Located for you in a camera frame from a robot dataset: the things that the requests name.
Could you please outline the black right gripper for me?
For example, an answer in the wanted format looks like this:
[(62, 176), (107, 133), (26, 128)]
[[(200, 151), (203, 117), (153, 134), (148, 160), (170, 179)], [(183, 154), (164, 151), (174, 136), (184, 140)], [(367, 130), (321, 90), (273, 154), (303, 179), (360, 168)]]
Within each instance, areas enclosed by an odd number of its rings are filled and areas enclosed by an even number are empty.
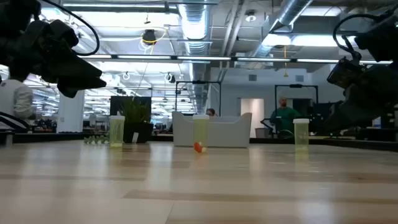
[(345, 99), (333, 104), (325, 131), (340, 131), (371, 123), (397, 104), (397, 68), (374, 65), (344, 90)]

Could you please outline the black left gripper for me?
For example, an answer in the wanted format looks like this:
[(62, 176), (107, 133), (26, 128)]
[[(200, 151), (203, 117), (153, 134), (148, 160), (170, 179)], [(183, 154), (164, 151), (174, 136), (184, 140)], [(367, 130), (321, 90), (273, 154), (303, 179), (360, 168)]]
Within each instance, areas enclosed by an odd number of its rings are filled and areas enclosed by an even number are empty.
[(77, 43), (74, 30), (61, 20), (36, 20), (25, 30), (15, 22), (1, 22), (1, 61), (43, 78), (59, 78), (57, 88), (68, 98), (82, 90), (106, 86), (98, 78), (102, 71), (72, 50)]

